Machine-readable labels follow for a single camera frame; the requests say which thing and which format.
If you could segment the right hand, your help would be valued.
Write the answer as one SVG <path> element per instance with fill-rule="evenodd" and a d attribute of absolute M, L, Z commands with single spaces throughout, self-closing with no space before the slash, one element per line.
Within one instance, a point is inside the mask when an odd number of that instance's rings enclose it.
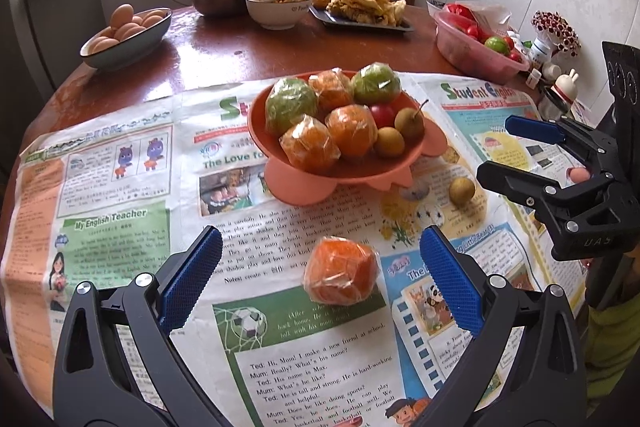
<path fill-rule="evenodd" d="M 584 167 L 573 167 L 567 170 L 567 178 L 573 183 L 582 183 L 589 180 L 591 174 Z"/>

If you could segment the left hand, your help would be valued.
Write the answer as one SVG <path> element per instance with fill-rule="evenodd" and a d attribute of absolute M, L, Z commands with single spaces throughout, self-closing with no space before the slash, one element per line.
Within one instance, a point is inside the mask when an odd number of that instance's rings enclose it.
<path fill-rule="evenodd" d="M 344 421 L 340 421 L 335 424 L 333 427 L 361 427 L 363 423 L 363 419 L 361 416 L 354 416 L 351 418 L 347 418 Z"/>

